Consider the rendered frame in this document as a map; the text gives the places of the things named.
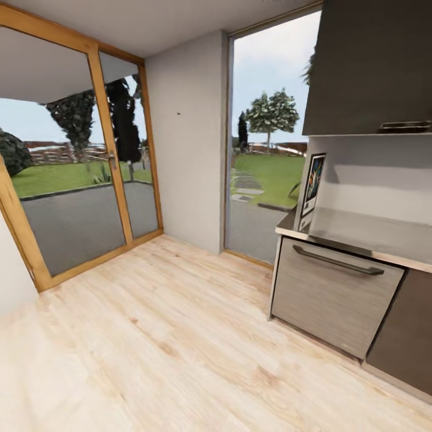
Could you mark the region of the poster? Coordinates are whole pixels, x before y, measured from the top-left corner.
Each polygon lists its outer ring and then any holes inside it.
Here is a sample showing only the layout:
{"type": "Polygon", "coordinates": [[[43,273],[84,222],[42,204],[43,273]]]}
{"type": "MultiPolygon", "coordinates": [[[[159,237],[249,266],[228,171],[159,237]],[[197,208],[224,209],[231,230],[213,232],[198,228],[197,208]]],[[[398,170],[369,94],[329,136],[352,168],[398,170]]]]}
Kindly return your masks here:
{"type": "Polygon", "coordinates": [[[313,154],[311,156],[304,193],[304,200],[301,209],[301,218],[315,208],[323,165],[325,162],[325,156],[326,152],[320,154],[313,154]]]}

